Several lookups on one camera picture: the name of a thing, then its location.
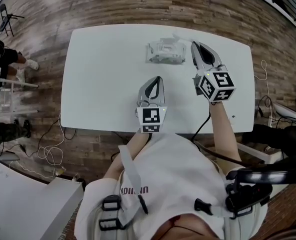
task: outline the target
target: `wooden floor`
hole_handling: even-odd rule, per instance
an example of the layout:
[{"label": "wooden floor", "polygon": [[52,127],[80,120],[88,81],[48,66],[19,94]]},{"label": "wooden floor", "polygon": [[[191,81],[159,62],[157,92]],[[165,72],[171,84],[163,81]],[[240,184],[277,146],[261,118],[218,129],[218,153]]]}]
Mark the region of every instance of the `wooden floor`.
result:
[{"label": "wooden floor", "polygon": [[[39,71],[26,71],[27,81],[38,89],[18,91],[20,109],[38,109],[30,114],[30,139],[21,138],[27,153],[37,150],[38,140],[60,114],[61,85],[71,32],[77,28],[109,24],[157,24],[214,33],[246,45],[252,50],[255,74],[264,78],[261,60],[268,64],[272,100],[295,108],[296,28],[262,0],[3,0],[9,13],[25,19],[12,25],[15,37],[1,39],[40,64]],[[256,80],[256,99],[267,94],[265,81]],[[71,137],[74,129],[67,129]],[[42,146],[62,140],[58,124],[41,141]],[[17,142],[5,143],[5,149]],[[66,174],[79,174],[87,182],[102,177],[110,156],[121,139],[111,132],[79,129],[75,138],[60,147]],[[20,163],[29,170],[52,175],[53,167],[34,154],[31,158],[16,146]],[[60,153],[54,151],[59,162]],[[11,166],[21,168],[15,162]]]}]

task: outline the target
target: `strap buckle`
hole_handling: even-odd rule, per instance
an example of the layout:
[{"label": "strap buckle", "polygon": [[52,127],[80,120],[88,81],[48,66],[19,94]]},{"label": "strap buckle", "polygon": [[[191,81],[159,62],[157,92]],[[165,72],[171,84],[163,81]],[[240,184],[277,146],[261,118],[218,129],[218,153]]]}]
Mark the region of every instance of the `strap buckle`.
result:
[{"label": "strap buckle", "polygon": [[101,231],[126,229],[126,226],[121,225],[120,220],[118,218],[100,219],[99,227]]},{"label": "strap buckle", "polygon": [[121,198],[117,194],[107,196],[102,202],[103,211],[117,211],[121,208]]}]

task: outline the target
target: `black shorts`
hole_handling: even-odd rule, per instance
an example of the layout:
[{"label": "black shorts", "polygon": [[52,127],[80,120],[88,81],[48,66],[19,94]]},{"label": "black shorts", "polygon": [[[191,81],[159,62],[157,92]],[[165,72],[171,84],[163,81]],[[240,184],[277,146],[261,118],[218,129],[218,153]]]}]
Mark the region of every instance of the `black shorts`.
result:
[{"label": "black shorts", "polygon": [[8,65],[18,60],[18,53],[15,50],[4,49],[3,54],[0,57],[0,78],[6,79],[8,74]]}]

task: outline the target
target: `black shoe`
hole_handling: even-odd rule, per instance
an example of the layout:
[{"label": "black shoe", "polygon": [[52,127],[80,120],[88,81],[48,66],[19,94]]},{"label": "black shoe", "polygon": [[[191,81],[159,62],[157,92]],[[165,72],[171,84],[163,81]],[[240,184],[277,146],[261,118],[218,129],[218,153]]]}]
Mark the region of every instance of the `black shoe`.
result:
[{"label": "black shoe", "polygon": [[25,136],[26,138],[30,138],[31,136],[31,125],[30,122],[28,121],[28,119],[25,119],[23,122],[23,128],[27,129],[28,133]]}]

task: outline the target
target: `person's arm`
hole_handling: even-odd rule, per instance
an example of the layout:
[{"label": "person's arm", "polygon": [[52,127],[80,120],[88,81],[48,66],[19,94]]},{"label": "person's arm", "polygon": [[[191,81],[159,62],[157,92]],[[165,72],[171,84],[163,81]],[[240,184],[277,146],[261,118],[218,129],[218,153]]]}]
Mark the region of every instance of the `person's arm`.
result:
[{"label": "person's arm", "polygon": [[[144,146],[148,142],[148,139],[149,139],[149,134],[141,133],[139,130],[128,142],[127,147],[129,149],[132,160],[134,160],[135,157],[144,148]],[[120,154],[118,154],[117,157],[113,160],[112,164],[110,165],[108,171],[106,172],[103,178],[112,178],[112,179],[118,180],[123,169],[124,168],[121,162],[121,157],[120,157]]]},{"label": "person's arm", "polygon": [[[234,160],[241,161],[237,141],[222,102],[218,102],[215,105],[209,103],[209,105],[216,152]],[[236,167],[240,167],[240,165],[236,163],[219,158],[217,162],[225,174]]]}]

